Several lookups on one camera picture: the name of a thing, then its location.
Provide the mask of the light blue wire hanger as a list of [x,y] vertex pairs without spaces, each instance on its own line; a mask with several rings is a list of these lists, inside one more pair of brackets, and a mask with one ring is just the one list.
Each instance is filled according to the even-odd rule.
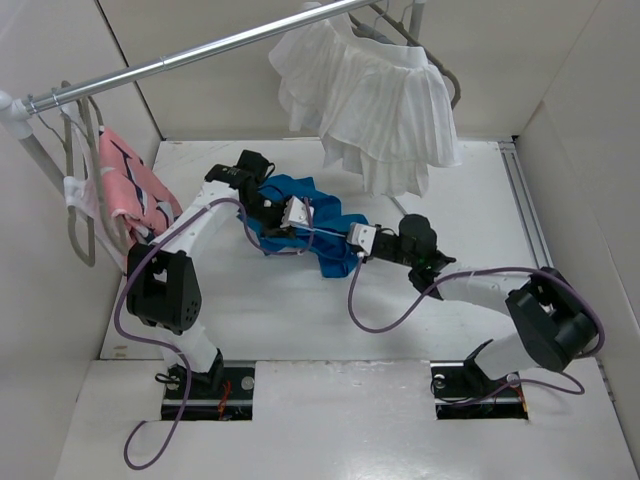
[[293,229],[296,232],[299,232],[301,235],[307,235],[307,236],[314,236],[317,237],[319,236],[320,238],[332,238],[332,239],[339,239],[340,241],[345,242],[347,240],[347,235],[344,233],[340,233],[340,232],[335,232],[332,230],[327,230],[327,229],[322,229],[322,228],[311,228],[308,226],[303,226],[303,225],[294,225]]

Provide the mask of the blue t shirt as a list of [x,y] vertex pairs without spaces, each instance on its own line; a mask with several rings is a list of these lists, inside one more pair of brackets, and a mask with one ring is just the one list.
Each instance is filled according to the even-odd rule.
[[312,177],[293,178],[279,174],[267,179],[260,188],[272,203],[295,196],[309,199],[313,212],[314,239],[310,252],[317,256],[321,275],[337,279],[350,275],[358,263],[347,245],[346,235],[352,223],[368,224],[362,214],[343,214],[341,200],[316,188]]

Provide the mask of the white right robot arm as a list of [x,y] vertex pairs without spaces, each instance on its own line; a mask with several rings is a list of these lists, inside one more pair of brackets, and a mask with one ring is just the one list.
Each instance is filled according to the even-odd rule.
[[409,282],[421,295],[471,304],[512,321],[512,334],[483,342],[455,367],[471,392],[486,393],[533,367],[561,373],[603,347],[602,322],[557,270],[474,269],[442,253],[430,222],[418,214],[404,216],[397,231],[375,230],[371,256],[408,267]]

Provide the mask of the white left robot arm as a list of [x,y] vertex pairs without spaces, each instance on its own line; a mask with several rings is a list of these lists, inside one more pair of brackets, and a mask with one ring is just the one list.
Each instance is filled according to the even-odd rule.
[[272,162],[250,150],[244,150],[234,166],[213,166],[178,219],[149,244],[129,250],[127,310],[155,329],[152,343],[163,346],[170,368],[191,368],[188,384],[201,396],[220,390],[223,373],[221,352],[198,321],[202,296],[195,260],[236,215],[258,235],[292,235],[284,225],[289,197],[267,197],[274,191],[266,187],[274,170]]

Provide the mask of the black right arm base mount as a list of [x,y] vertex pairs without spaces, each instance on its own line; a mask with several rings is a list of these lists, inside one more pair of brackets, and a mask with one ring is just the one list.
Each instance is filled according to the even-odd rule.
[[516,372],[492,380],[475,360],[490,340],[460,361],[430,364],[430,391],[438,420],[489,420],[529,418],[520,379]]

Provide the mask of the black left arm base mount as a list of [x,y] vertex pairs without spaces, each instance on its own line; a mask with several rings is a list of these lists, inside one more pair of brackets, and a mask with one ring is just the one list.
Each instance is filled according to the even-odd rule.
[[255,373],[255,363],[226,362],[221,352],[207,373],[192,373],[190,386],[184,366],[174,365],[166,373],[157,373],[154,380],[164,388],[161,419],[178,417],[184,394],[189,390],[181,420],[250,421]]

